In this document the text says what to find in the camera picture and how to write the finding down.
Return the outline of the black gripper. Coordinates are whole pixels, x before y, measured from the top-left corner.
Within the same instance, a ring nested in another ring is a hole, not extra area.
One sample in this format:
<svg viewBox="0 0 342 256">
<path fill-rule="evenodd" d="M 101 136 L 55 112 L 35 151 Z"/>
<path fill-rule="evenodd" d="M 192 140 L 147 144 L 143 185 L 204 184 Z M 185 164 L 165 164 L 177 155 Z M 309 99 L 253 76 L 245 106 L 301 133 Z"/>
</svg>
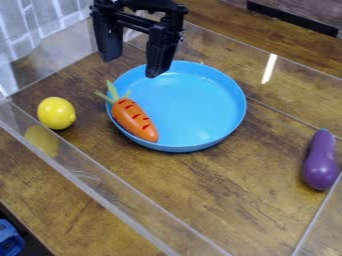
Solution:
<svg viewBox="0 0 342 256">
<path fill-rule="evenodd" d="M 155 20 L 127 13 L 126 8 L 133 12 L 147 11 L 150 14 L 162 12 L 165 17 L 159 22 L 177 28 L 184 27 L 184 17 L 189 14 L 189 9 L 173 0 L 94 0 L 93 23 L 102 60 L 110 62 L 122 56 L 123 27 L 119 23 L 151 27 L 146 53 L 146 76 L 155 78 L 172 67 L 178 44 L 184 39 L 182 33 L 168 26 L 157 25 L 159 22 Z"/>
</svg>

